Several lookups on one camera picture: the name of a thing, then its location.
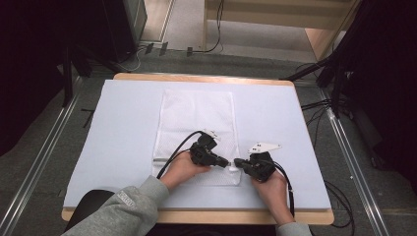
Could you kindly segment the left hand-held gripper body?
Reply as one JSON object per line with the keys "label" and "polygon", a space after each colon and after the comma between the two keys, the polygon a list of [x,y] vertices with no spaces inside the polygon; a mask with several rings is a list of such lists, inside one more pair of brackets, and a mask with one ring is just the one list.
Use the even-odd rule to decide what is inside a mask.
{"label": "left hand-held gripper body", "polygon": [[201,135],[190,147],[192,162],[202,166],[218,165],[218,155],[212,152],[216,146],[217,142],[211,135],[201,132]]}

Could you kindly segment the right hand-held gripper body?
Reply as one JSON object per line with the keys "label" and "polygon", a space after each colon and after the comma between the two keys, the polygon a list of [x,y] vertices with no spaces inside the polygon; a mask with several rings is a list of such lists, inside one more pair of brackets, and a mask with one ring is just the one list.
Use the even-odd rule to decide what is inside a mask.
{"label": "right hand-held gripper body", "polygon": [[280,165],[275,162],[270,151],[281,148],[281,145],[256,143],[249,150],[249,164],[245,168],[245,173],[255,178],[259,182],[265,182]]}

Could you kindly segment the white mesh laundry bag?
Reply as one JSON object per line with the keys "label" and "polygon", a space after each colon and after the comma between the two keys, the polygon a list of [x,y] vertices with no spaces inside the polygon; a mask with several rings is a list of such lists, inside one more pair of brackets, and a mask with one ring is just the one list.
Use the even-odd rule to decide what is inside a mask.
{"label": "white mesh laundry bag", "polygon": [[202,132],[216,141],[212,151],[227,160],[224,168],[189,181],[199,186],[237,186],[241,171],[233,160],[240,156],[233,95],[228,91],[173,90],[163,93],[159,124],[152,157],[152,174],[157,175],[174,150],[189,148]]}

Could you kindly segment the person's left hand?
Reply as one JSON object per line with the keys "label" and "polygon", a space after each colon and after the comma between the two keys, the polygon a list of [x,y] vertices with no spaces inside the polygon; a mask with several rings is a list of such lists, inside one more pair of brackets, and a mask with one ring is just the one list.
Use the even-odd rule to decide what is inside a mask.
{"label": "person's left hand", "polygon": [[191,154],[188,151],[183,151],[170,163],[168,170],[162,175],[160,181],[169,191],[173,191],[176,187],[196,175],[209,171],[209,166],[194,164],[191,159]]}

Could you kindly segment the person's right hand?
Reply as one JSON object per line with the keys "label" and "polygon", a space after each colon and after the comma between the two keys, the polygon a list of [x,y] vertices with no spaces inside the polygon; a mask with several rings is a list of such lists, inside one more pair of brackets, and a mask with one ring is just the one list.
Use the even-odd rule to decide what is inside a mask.
{"label": "person's right hand", "polygon": [[263,183],[255,178],[251,178],[251,182],[270,211],[278,213],[289,211],[287,183],[279,172],[274,171]]}

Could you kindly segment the wooden table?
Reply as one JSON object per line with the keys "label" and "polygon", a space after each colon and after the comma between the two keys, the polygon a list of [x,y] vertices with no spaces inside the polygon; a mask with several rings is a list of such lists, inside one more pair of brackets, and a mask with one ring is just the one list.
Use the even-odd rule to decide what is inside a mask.
{"label": "wooden table", "polygon": [[[218,83],[238,85],[279,86],[292,82],[280,80],[256,80],[233,77],[186,76],[168,74],[119,73],[113,80]],[[69,221],[77,206],[65,207],[62,218]],[[330,225],[334,222],[331,206],[324,210],[298,210],[297,222],[311,225]],[[241,174],[240,183],[233,186],[199,186],[185,184],[176,188],[168,200],[159,208],[158,223],[188,224],[255,224],[271,225],[274,220],[263,204],[250,177]]]}

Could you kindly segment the white table mat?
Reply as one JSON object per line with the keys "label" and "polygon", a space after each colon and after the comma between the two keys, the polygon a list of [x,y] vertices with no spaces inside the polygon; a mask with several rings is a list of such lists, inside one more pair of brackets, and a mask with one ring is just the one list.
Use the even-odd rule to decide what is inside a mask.
{"label": "white table mat", "polygon": [[110,80],[105,82],[88,137],[64,200],[74,207],[93,189],[117,192],[152,174],[163,93],[228,91],[233,95],[240,156],[256,143],[281,145],[270,152],[287,173],[298,210],[330,207],[295,87],[290,83],[238,85]]}

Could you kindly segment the black metal stand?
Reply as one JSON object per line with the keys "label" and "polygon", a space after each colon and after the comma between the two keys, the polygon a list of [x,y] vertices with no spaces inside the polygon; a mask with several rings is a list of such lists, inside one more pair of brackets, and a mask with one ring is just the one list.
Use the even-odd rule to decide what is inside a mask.
{"label": "black metal stand", "polygon": [[338,118],[339,109],[341,108],[341,87],[343,82],[347,79],[346,66],[343,60],[342,52],[340,52],[338,49],[335,49],[325,59],[320,60],[317,63],[313,63],[300,72],[296,72],[291,76],[283,78],[283,80],[295,82],[306,75],[313,74],[318,70],[321,70],[321,73],[316,78],[316,84],[319,88],[326,88],[328,85],[332,85],[329,105],[334,116]]}
{"label": "black metal stand", "polygon": [[67,107],[73,97],[73,73],[75,68],[81,76],[89,77],[92,68],[88,58],[90,51],[80,44],[67,43],[63,49],[63,77],[64,77],[64,100],[63,107]]}

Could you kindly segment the dark cabinet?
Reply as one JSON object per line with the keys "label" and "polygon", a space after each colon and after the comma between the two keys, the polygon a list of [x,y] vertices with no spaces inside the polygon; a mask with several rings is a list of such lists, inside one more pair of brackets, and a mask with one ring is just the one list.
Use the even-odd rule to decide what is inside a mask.
{"label": "dark cabinet", "polygon": [[148,19],[145,0],[101,0],[110,36],[111,59],[126,60],[133,54]]}

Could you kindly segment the metal floor rail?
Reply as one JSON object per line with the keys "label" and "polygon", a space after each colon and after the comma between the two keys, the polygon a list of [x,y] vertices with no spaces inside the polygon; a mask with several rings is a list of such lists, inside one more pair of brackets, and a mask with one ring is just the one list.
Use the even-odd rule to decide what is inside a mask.
{"label": "metal floor rail", "polygon": [[5,216],[0,222],[0,236],[12,236],[12,233],[30,200],[30,196],[37,185],[51,153],[53,152],[71,114],[73,113],[83,85],[84,79],[82,77],[77,77],[73,81],[72,89],[74,90],[74,95],[69,100],[69,103],[60,109],[60,112],[40,150],[38,151],[21,187],[19,188],[17,194],[12,198]]}
{"label": "metal floor rail", "polygon": [[348,236],[390,236],[382,211],[341,121],[328,105],[320,112],[313,142],[325,173],[336,222],[346,213]]}

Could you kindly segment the light wooden furniture frame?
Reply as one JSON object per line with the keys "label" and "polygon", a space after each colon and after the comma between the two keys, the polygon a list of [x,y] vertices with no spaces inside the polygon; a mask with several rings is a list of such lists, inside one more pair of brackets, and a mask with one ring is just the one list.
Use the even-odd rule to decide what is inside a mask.
{"label": "light wooden furniture frame", "polygon": [[225,0],[228,22],[303,28],[318,60],[353,22],[362,0]]}

